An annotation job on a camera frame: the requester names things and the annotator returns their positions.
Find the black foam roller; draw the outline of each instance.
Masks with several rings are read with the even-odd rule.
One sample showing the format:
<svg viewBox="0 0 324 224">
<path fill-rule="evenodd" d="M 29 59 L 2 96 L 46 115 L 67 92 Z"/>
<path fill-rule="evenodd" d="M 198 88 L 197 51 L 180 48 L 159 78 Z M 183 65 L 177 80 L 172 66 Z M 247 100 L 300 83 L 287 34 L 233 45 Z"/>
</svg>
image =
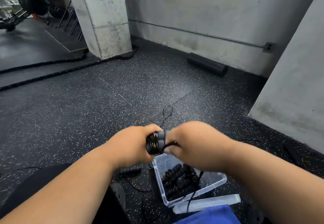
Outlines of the black foam roller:
<svg viewBox="0 0 324 224">
<path fill-rule="evenodd" d="M 198 66 L 206 71 L 209 71 L 213 74 L 216 74 L 219 77 L 223 77 L 228 70 L 228 66 L 218 63 L 216 61 L 212 61 L 211 59 L 199 56 L 194 53 L 190 53 L 188 55 L 187 61 L 190 64 Z"/>
</svg>

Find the gray wall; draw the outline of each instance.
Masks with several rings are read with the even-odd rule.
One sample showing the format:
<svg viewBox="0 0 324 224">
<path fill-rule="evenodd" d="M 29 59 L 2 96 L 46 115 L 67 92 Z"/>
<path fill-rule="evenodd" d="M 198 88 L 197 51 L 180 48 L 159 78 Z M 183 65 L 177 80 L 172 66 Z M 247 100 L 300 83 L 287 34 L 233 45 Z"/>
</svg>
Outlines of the gray wall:
<svg viewBox="0 0 324 224">
<path fill-rule="evenodd" d="M 250 115 L 324 153 L 324 0 L 314 0 Z"/>
<path fill-rule="evenodd" d="M 248 43 L 261 48 L 130 21 L 131 34 L 268 77 L 313 0 L 126 0 L 128 18 Z"/>
</svg>

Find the hand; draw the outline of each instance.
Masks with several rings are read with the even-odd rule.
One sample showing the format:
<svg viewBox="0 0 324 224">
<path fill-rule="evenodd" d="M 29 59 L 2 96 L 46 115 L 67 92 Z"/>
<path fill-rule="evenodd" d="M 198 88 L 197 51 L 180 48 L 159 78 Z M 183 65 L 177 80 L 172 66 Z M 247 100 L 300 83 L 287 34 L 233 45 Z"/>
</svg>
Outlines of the hand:
<svg viewBox="0 0 324 224">
<path fill-rule="evenodd" d="M 132 126 L 116 133 L 103 146 L 111 157 L 114 168 L 130 167 L 138 162 L 149 163 L 154 156 L 146 151 L 146 137 L 162 129 L 156 124 Z"/>
<path fill-rule="evenodd" d="M 177 141 L 181 147 L 169 146 L 171 153 L 184 163 L 204 171 L 226 172 L 234 141 L 212 126 L 192 121 L 172 129 L 166 144 Z"/>
</svg>

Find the concrete pillar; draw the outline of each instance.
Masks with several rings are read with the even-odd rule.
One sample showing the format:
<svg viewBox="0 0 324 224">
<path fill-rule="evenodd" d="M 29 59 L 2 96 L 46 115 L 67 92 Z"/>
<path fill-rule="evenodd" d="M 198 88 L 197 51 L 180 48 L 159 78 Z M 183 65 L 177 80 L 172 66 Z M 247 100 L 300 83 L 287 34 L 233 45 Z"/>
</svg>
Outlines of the concrete pillar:
<svg viewBox="0 0 324 224">
<path fill-rule="evenodd" d="M 89 51 L 106 59 L 132 50 L 125 0 L 72 0 Z"/>
</svg>

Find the speckled rubber flooring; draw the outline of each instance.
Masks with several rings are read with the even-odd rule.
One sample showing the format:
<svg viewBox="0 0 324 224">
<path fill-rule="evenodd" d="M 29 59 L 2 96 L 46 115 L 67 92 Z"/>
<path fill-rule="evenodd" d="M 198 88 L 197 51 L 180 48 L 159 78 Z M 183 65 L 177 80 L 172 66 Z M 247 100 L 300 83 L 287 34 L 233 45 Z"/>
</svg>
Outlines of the speckled rubber flooring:
<svg viewBox="0 0 324 224">
<path fill-rule="evenodd" d="M 282 144 L 294 145 L 307 167 L 324 177 L 324 156 L 247 117 L 265 79 L 234 68 L 223 78 L 189 65 L 186 54 L 134 39 L 140 49 L 126 61 L 111 61 L 73 73 L 0 92 L 0 203 L 37 169 L 74 162 L 130 125 L 162 122 L 162 109 L 172 105 L 173 114 L 164 128 L 200 120 L 237 140 L 247 141 L 285 160 Z M 130 180 L 144 189 L 148 165 Z M 140 193 L 125 180 L 127 214 L 142 223 L 144 198 L 154 217 L 160 207 L 152 193 Z M 245 193 L 230 177 L 209 196 L 240 193 L 244 200 L 232 206 L 241 221 L 249 218 Z M 156 223 L 172 223 L 184 215 L 163 211 Z"/>
</svg>

